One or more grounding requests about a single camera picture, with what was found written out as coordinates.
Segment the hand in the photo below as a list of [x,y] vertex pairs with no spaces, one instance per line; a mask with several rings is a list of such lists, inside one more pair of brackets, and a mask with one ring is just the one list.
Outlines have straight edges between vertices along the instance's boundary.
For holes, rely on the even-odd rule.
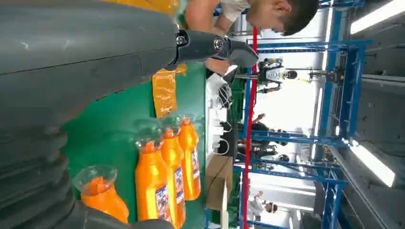
[[228,60],[216,60],[216,59],[208,59],[205,61],[205,67],[209,70],[224,76],[226,71],[229,68],[230,63]]
[[257,119],[262,120],[265,116],[266,116],[266,114],[259,114],[257,116]]

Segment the cardboard box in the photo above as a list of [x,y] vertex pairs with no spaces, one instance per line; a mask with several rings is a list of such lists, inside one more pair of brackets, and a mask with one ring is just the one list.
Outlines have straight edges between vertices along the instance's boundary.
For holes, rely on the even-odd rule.
[[206,169],[205,193],[207,208],[226,211],[232,190],[233,158],[214,155]]

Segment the metal bolt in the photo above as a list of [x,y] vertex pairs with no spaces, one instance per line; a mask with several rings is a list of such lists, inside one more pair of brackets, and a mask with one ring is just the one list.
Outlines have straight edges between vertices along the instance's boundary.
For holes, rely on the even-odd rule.
[[178,37],[176,38],[176,43],[177,43],[177,45],[184,45],[184,44],[186,44],[186,42],[187,42],[187,40],[186,40],[186,38],[183,37],[183,36],[178,36]]
[[214,38],[214,49],[220,51],[224,47],[224,40],[220,37]]

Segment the bottle label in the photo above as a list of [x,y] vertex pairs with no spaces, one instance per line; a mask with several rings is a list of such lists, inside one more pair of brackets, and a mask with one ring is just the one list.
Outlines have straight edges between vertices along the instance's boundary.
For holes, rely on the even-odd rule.
[[192,158],[192,167],[193,167],[192,178],[196,179],[197,177],[200,176],[200,164],[198,163],[197,148],[195,148],[194,151],[192,152],[191,158]]
[[169,192],[167,184],[156,191],[156,204],[158,209],[159,219],[171,222],[169,212]]
[[174,171],[174,179],[176,182],[176,203],[179,204],[184,200],[183,172],[181,167]]

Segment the white shirt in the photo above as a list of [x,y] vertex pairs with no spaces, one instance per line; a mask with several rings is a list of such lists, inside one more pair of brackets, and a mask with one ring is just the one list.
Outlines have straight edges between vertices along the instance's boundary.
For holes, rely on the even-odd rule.
[[224,16],[234,22],[250,5],[246,0],[221,0],[221,7]]
[[259,202],[259,198],[249,200],[247,202],[247,220],[253,221],[254,216],[259,216],[265,210],[262,203]]

